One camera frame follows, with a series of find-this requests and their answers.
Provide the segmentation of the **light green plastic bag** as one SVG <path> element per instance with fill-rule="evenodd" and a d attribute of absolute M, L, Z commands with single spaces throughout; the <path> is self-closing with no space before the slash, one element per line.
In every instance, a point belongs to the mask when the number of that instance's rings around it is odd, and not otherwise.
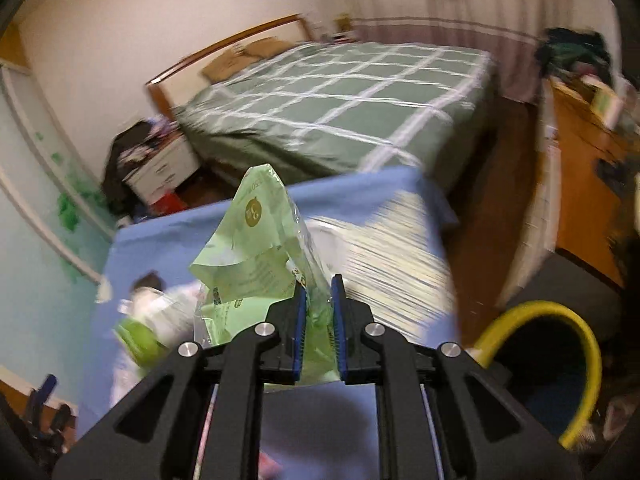
<path fill-rule="evenodd" d="M 291 298 L 302 285 L 307 293 L 302 383 L 337 381 L 329 271 L 270 165 L 247 170 L 190 271 L 207 288 L 201 316 L 213 346 L 265 321 L 270 304 Z"/>

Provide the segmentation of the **clear green cap bottle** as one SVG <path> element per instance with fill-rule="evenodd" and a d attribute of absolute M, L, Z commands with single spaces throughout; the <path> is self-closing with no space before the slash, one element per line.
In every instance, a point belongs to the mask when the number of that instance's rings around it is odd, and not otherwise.
<path fill-rule="evenodd" d="M 159 290 L 136 288 L 119 310 L 114 333 L 137 367 L 150 370 L 193 333 L 194 314 L 203 297 L 200 282 Z"/>

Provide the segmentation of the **yellow rimmed dark trash bin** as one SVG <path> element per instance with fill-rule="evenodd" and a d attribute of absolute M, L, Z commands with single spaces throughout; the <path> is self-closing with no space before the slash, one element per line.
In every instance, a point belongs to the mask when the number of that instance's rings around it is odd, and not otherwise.
<path fill-rule="evenodd" d="M 469 354 L 563 448 L 577 445 L 597 405 L 602 358 L 576 312 L 551 301 L 524 302 L 498 316 Z"/>

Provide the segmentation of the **blue patterned tablecloth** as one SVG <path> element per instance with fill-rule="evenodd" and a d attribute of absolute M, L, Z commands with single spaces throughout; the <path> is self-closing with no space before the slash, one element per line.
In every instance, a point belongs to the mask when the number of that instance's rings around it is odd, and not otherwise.
<path fill-rule="evenodd" d="M 436 276 L 405 261 L 373 265 L 390 296 L 373 303 L 376 322 L 411 342 L 456 339 L 456 307 L 440 232 L 456 221 L 444 193 L 408 167 L 345 174 L 292 187 L 304 214 L 368 226 L 377 214 L 393 234 L 434 259 Z M 174 349 L 89 429 L 55 468 L 59 479 L 255 479 L 258 455 L 280 460 L 285 479 L 380 476 L 378 407 L 370 384 L 294 382 L 311 352 L 309 295 L 296 287 L 230 344 L 191 354 Z"/>

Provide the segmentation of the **bed with green plaid duvet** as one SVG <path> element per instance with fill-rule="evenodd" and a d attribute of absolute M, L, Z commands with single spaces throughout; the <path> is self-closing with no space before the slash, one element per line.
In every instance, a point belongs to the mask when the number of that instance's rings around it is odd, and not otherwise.
<path fill-rule="evenodd" d="M 194 151 L 233 177 L 269 164 L 294 184 L 405 165 L 449 191 L 491 129 L 497 98 L 486 51 L 299 44 L 174 114 Z"/>

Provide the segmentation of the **white bedside nightstand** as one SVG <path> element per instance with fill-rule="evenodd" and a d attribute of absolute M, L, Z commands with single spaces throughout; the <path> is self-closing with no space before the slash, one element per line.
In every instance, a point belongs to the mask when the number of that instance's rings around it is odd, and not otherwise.
<path fill-rule="evenodd" d="M 143 203 L 151 206 L 166 193 L 174 192 L 198 168 L 200 161 L 186 137 L 177 136 L 126 177 L 125 182 Z"/>

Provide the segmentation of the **sliding glass wardrobe door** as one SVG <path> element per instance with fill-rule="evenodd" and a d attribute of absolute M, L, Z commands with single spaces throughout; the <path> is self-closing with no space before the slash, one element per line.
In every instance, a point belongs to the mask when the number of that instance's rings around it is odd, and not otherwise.
<path fill-rule="evenodd" d="M 79 398 L 115 221 L 36 78 L 1 69 L 1 377 Z"/>

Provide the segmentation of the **dark clothes pile on nightstand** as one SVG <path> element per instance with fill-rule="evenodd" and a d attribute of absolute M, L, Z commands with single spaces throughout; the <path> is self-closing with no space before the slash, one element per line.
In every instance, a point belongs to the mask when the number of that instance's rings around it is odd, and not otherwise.
<path fill-rule="evenodd" d="M 164 116 L 135 122 L 114 137 L 101 183 L 108 211 L 118 218 L 134 218 L 143 202 L 126 183 L 126 177 L 140 169 L 178 133 Z"/>

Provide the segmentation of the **brown left pillow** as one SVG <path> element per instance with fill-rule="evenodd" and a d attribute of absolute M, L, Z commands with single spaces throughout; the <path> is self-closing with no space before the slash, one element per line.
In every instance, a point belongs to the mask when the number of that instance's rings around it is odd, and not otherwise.
<path fill-rule="evenodd" d="M 200 74 L 211 84 L 216 84 L 231 78 L 259 61 L 260 58 L 229 50 L 202 68 Z"/>

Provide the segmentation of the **brown pillow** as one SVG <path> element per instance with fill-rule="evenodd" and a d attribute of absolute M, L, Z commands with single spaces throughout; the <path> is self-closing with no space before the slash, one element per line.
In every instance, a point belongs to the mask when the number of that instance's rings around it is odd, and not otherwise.
<path fill-rule="evenodd" d="M 260 58 L 229 50 L 202 68 L 200 74 L 211 84 L 216 84 L 231 78 L 259 61 Z"/>
<path fill-rule="evenodd" d="M 269 60 L 283 52 L 293 49 L 295 46 L 295 42 L 282 40 L 277 37 L 266 37 L 246 44 L 243 47 L 243 53 L 252 58 Z"/>

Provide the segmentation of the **brown right pillow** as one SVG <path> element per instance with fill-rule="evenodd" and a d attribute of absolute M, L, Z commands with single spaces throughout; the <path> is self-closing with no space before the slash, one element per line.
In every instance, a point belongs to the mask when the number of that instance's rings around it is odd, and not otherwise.
<path fill-rule="evenodd" d="M 243 47 L 243 53 L 252 58 L 269 60 L 283 52 L 293 49 L 295 46 L 295 42 L 282 40 L 277 37 L 266 37 L 246 44 Z"/>

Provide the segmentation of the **wooden desk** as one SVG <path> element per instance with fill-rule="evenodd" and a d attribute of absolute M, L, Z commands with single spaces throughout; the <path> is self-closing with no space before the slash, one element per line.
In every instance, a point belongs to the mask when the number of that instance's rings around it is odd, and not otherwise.
<path fill-rule="evenodd" d="M 498 299 L 505 307 L 553 258 L 614 289 L 623 286 L 610 240 L 620 199 L 597 176 L 597 162 L 621 162 L 625 141 L 588 105 L 553 80 L 542 83 L 536 137 L 537 181 L 518 248 Z"/>

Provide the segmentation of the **yellow tissue box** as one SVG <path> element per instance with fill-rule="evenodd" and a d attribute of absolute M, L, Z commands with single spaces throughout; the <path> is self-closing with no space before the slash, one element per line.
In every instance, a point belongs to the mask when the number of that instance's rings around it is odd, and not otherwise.
<path fill-rule="evenodd" d="M 336 31 L 339 34 L 346 34 L 346 32 L 350 32 L 352 30 L 352 20 L 348 13 L 338 14 L 334 18 L 334 24 Z"/>

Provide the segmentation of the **pink white striped curtain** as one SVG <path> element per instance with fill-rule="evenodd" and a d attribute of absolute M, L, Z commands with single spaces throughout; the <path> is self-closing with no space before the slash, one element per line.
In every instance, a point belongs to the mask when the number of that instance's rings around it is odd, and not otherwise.
<path fill-rule="evenodd" d="M 357 36 L 381 44 L 423 42 L 484 50 L 507 98 L 530 102 L 539 86 L 535 58 L 551 27 L 570 26 L 573 0 L 329 0 Z"/>

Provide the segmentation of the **clothes pile on desk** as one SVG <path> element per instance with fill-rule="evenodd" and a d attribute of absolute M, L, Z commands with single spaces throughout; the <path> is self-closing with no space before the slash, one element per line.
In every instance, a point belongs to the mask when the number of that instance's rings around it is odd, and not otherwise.
<path fill-rule="evenodd" d="M 578 74 L 589 68 L 609 86 L 612 84 L 612 58 L 600 32 L 578 32 L 564 27 L 547 28 L 538 44 L 535 58 L 541 77 Z"/>

